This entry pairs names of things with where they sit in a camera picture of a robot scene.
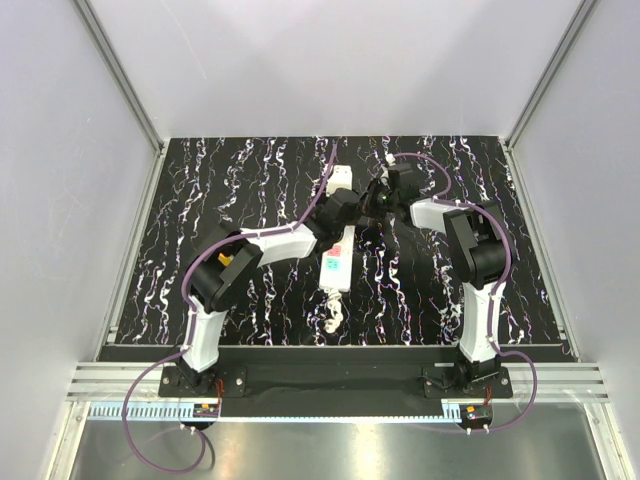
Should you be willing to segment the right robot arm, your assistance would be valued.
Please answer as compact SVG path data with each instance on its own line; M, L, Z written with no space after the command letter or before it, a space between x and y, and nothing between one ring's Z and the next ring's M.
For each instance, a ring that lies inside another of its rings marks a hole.
M511 241L493 202L475 205L439 197L423 198L401 166L371 180L361 198L361 212L371 218L394 214L416 229L447 238L454 273L463 286L463 330L457 358L439 384L476 396L499 375L499 305L513 263Z

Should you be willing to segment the yellow cube plug adapter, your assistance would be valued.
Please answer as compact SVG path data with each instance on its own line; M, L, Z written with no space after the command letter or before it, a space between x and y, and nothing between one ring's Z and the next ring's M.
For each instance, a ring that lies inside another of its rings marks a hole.
M218 261L225 267L229 266L232 260L233 260L232 256L227 256L223 253L218 254Z

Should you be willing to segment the pink cube plug adapter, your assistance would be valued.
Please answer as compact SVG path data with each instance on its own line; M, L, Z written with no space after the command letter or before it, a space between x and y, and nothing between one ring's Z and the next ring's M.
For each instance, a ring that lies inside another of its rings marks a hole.
M338 189L352 189L353 173L348 165L335 165L329 176L326 193L333 195Z

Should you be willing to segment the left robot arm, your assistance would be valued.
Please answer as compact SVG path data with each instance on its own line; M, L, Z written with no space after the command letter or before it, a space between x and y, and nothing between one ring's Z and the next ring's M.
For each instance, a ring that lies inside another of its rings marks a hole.
M361 214L361 196L339 188L312 206L301 220L285 226L251 230L221 223L210 236L212 245L193 257L183 277L189 320L176 361L181 384L196 396L214 388L212 367L219 359L222 326L255 271L329 251L341 239L343 229L356 224Z

